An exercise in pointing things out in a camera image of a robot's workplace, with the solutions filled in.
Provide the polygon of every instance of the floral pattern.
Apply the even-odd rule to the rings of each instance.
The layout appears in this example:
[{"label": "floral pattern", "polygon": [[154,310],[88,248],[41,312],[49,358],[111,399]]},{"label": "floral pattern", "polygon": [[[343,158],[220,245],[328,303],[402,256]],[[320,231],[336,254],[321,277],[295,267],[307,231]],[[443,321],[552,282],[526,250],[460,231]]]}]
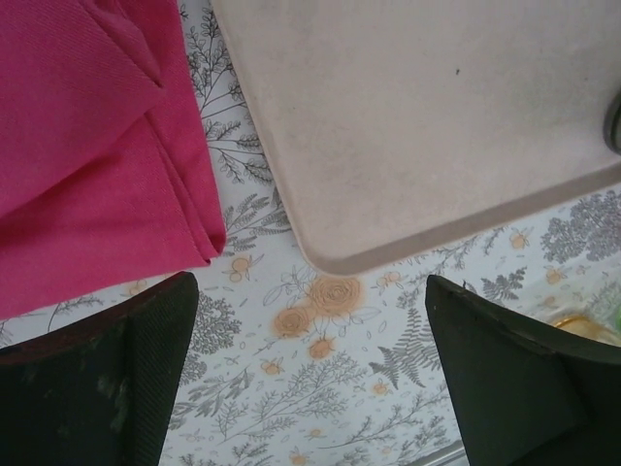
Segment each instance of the floral pattern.
[{"label": "floral pattern", "polygon": [[[180,15],[228,243],[193,271],[199,310],[162,466],[405,466],[458,441],[424,310],[429,274],[544,321],[580,311],[615,328],[621,185],[359,277],[314,271],[209,3],[184,0]],[[164,278],[0,321],[0,346]]]}]

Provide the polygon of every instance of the tray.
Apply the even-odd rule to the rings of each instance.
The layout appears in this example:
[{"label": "tray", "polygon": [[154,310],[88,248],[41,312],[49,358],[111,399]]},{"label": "tray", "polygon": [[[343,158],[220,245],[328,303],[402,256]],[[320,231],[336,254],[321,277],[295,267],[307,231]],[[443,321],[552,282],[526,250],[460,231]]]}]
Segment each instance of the tray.
[{"label": "tray", "polygon": [[213,0],[307,260],[353,275],[621,181],[621,2]]}]

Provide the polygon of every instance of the pink fabric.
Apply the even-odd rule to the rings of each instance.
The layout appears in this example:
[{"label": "pink fabric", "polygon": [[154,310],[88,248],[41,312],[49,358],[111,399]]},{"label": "pink fabric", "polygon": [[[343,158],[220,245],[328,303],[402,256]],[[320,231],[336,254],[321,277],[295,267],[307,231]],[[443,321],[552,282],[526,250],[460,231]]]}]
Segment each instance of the pink fabric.
[{"label": "pink fabric", "polygon": [[0,318],[224,247],[173,0],[0,9]]}]

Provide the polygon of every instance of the yellow object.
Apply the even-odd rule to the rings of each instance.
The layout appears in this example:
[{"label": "yellow object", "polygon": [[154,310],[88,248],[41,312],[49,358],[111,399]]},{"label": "yellow object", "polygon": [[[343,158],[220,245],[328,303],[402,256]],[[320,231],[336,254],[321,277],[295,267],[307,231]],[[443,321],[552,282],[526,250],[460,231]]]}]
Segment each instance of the yellow object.
[{"label": "yellow object", "polygon": [[587,316],[569,316],[552,323],[556,328],[573,333],[580,337],[621,347],[621,337],[607,328],[594,322]]}]

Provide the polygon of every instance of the pink cloth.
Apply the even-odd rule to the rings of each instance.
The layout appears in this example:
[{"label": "pink cloth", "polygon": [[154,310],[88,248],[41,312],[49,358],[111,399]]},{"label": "pink cloth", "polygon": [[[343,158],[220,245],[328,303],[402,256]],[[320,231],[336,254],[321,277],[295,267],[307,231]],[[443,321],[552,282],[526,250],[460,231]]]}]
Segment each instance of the pink cloth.
[{"label": "pink cloth", "polygon": [[0,318],[224,247],[173,0],[3,2],[0,163]]}]

